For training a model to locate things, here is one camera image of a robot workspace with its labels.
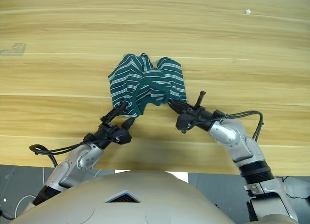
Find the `white stripe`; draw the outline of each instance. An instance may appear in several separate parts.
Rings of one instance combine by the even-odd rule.
[[[143,87],[141,87],[140,88],[140,90],[142,90],[142,89],[144,89],[144,88],[146,88],[146,87],[148,87],[149,85],[144,85]]]
[[[113,87],[113,88],[110,89],[110,91],[112,91],[113,89],[119,88],[119,87],[123,87],[126,84],[127,84],[127,82],[123,83],[123,85],[121,85],[121,86]]]
[[[121,74],[123,74],[123,73],[127,73],[127,72],[129,72],[130,70],[126,70],[126,71],[124,71],[124,72],[122,72],[122,73],[119,73],[119,74],[116,74],[116,75],[113,75],[113,76],[111,76],[108,80],[112,80],[112,79],[114,79],[114,77],[115,76],[118,76],[118,75],[121,75]]]
[[[137,65],[136,65],[132,60],[131,60],[129,63],[127,63],[126,65],[123,65],[125,62],[123,62],[122,64],[118,65],[118,66],[115,68],[114,74],[111,75],[111,76],[109,77],[109,80],[112,80],[112,79],[117,75],[117,72],[118,72],[119,70],[124,69],[124,68],[126,68],[126,67],[128,67],[128,66],[130,66],[130,65],[133,65],[136,69],[139,70],[139,68],[137,67]]]
[[[115,92],[115,93],[111,94],[111,96],[112,96],[112,97],[118,96],[119,94],[122,94],[122,93],[124,93],[124,92],[126,92],[126,91],[127,91],[127,88],[125,88],[125,89],[123,89],[123,90],[121,90],[121,91]]]
[[[163,62],[164,62],[165,60],[172,60],[172,59],[171,59],[171,58],[165,58],[164,60],[162,60],[162,61],[160,62],[160,65],[157,65],[158,68],[161,67],[161,65],[163,64]]]
[[[183,82],[183,79],[176,76],[176,75],[170,75],[170,74],[164,74],[167,78],[174,78],[176,80],[179,80],[179,81],[182,81]]]
[[[182,70],[181,67],[180,67],[179,65],[175,65],[175,64],[171,64],[171,63],[164,63],[164,64],[161,65],[160,68],[163,68],[163,67],[165,67],[165,66],[174,67],[174,68],[177,68],[177,69],[179,69],[179,70]]]
[[[161,77],[161,76],[151,76],[151,75],[144,76],[144,78],[146,78],[146,77],[161,78],[161,79],[165,79],[165,78],[166,78],[166,77]]]
[[[148,74],[148,73],[161,73],[161,71],[160,70],[148,70],[148,71],[145,71],[145,72],[143,72],[143,74]]]
[[[183,87],[185,87],[185,85],[184,85],[184,84],[181,84],[181,83],[177,83],[177,82],[175,82],[175,81],[171,81],[171,82],[173,82],[173,83],[175,83],[175,84],[178,84],[178,85],[180,85],[180,86],[183,86]]]
[[[124,99],[124,98],[125,98],[125,96],[118,97],[117,99],[113,100],[113,103],[114,103],[116,100]]]
[[[138,98],[139,96],[142,96],[142,95],[148,93],[148,92],[151,92],[151,89],[150,89],[150,88],[147,89],[145,92],[138,94],[138,95],[137,95],[137,98]]]
[[[111,83],[111,85],[116,84],[116,83],[118,83],[118,82],[122,82],[122,81],[124,81],[124,80],[126,80],[126,79],[127,79],[127,76],[125,76],[125,77],[123,77],[123,78],[120,78],[120,79],[118,79],[118,80],[114,80],[114,81]]]
[[[134,86],[134,85],[127,85],[127,88],[136,89],[136,88],[137,88],[137,86]]]
[[[164,96],[165,95],[165,93],[164,94],[151,94],[151,97],[160,97],[160,96]]]
[[[182,73],[180,73],[180,72],[177,72],[177,71],[175,71],[175,70],[168,70],[168,69],[163,69],[162,71],[164,71],[164,70],[167,70],[167,71],[172,71],[172,72],[178,73],[178,74],[180,74],[180,75],[182,75],[182,76],[183,76],[183,74],[182,74]]]
[[[142,57],[142,60],[143,60],[143,62],[144,62],[144,71],[146,71],[147,69],[146,69],[146,61],[145,61],[145,58]]]
[[[172,90],[170,90],[170,94],[171,94],[171,95],[174,95],[174,96],[180,96],[179,93],[176,93],[176,92],[174,92],[174,91],[172,91]]]
[[[150,95],[150,94],[151,94],[151,92],[146,93],[144,96],[141,96],[139,99],[137,99],[137,101],[139,101],[139,100],[145,98],[146,96],[148,96],[148,95]]]
[[[175,87],[175,89],[178,90],[179,92],[186,92],[186,90],[182,88]]]
[[[128,117],[128,118],[130,118],[130,117],[136,117],[136,116],[138,116],[137,114],[133,114],[133,115],[122,115],[123,117]]]
[[[131,58],[128,57],[126,61],[122,62],[120,65],[118,65],[115,70],[113,71],[113,74],[110,76],[110,79],[113,79],[114,76],[117,74],[117,72],[127,66],[129,66],[131,64]]]
[[[130,114],[134,109],[130,110],[130,112],[128,114]]]
[[[165,81],[155,81],[155,83],[157,83],[157,84],[169,84],[169,85],[171,85],[170,82],[165,82]]]
[[[139,83],[139,81],[134,81],[134,80],[127,80],[128,82],[136,82]]]
[[[142,75],[137,75],[137,74],[129,74],[129,76],[139,78],[139,79],[142,78]]]

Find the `gray floor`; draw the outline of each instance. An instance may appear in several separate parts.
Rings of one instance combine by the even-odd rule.
[[[45,179],[52,172],[45,168]],[[87,179],[93,178],[98,170],[92,170]],[[114,173],[113,170],[101,170],[98,176]],[[189,183],[197,187],[211,202],[225,212],[237,224],[248,222],[246,201],[249,200],[240,176],[189,173]],[[307,197],[310,194],[310,177],[288,177],[285,180],[288,194],[291,196]],[[8,216],[14,216],[19,200],[26,195],[37,195],[43,186],[42,168],[18,167],[0,165],[0,208]],[[33,198],[25,198],[18,207],[17,216]],[[310,205],[306,200],[291,199],[297,212],[299,223],[308,224],[310,220]],[[0,224],[8,220],[0,218]]]

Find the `wooden table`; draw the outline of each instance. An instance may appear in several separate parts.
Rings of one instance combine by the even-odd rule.
[[[5,51],[15,43],[24,53]],[[0,0],[0,50],[1,164],[52,166],[28,146],[96,131],[111,109],[108,74],[123,54],[147,53],[181,63],[190,103],[205,90],[210,111],[263,112],[274,174],[310,175],[310,0]],[[148,105],[132,142],[111,144],[98,168],[238,173],[222,146],[198,128],[180,133],[176,118]],[[249,134],[257,121],[243,119]]]

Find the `vent grille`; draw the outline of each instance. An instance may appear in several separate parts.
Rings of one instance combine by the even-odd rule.
[[[113,200],[110,200],[109,202],[128,202],[128,203],[139,203],[136,199],[131,197],[128,194],[122,195],[120,197],[114,198]]]

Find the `fabric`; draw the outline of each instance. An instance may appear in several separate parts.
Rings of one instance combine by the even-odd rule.
[[[121,113],[125,117],[142,115],[148,103],[159,106],[170,99],[186,101],[181,65],[170,58],[161,58],[153,67],[146,54],[127,54],[108,79],[113,107],[128,103]]]

